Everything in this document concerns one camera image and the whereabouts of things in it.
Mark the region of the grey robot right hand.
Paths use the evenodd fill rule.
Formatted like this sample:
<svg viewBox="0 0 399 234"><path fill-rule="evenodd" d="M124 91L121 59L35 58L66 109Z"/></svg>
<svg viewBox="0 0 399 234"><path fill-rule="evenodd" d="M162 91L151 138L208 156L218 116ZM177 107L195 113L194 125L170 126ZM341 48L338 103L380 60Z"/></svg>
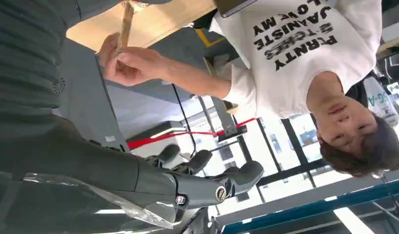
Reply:
<svg viewBox="0 0 399 234"><path fill-rule="evenodd" d="M148 233L173 229L180 210L249 191L256 161L199 177L200 151L164 169L160 161L83 139L65 119L37 136L0 139L0 234Z"/></svg>

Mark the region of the person's left hand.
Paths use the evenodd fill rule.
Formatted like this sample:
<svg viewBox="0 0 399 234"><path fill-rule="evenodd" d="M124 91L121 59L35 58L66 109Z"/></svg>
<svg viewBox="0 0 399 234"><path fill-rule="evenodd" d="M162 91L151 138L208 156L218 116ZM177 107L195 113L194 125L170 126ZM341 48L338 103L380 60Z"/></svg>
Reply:
<svg viewBox="0 0 399 234"><path fill-rule="evenodd" d="M100 48L99 65L105 79L129 87L163 77L167 58L147 48L120 49L119 39L119 33L111 34Z"/></svg>

